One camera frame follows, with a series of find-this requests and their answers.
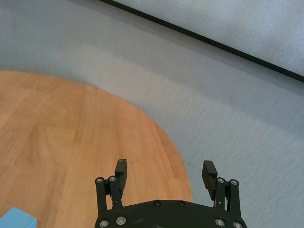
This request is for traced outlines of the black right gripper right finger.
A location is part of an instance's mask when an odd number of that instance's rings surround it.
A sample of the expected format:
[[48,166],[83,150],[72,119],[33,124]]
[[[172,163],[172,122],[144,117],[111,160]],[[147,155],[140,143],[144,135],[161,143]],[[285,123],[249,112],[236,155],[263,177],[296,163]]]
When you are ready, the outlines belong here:
[[226,181],[224,178],[218,177],[214,163],[209,160],[203,162],[202,179],[211,200],[214,202],[214,208],[224,211],[226,202],[227,211],[241,211],[239,182],[237,180]]

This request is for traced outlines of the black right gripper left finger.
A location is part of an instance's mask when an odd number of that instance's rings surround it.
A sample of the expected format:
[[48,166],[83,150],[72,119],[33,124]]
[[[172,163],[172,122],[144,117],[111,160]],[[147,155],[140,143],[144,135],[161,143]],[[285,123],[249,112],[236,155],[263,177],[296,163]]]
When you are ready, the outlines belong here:
[[112,201],[112,208],[122,207],[122,196],[127,180],[127,160],[119,159],[116,164],[114,175],[108,179],[98,177],[95,179],[97,211],[98,214],[106,212],[106,196],[109,195]]

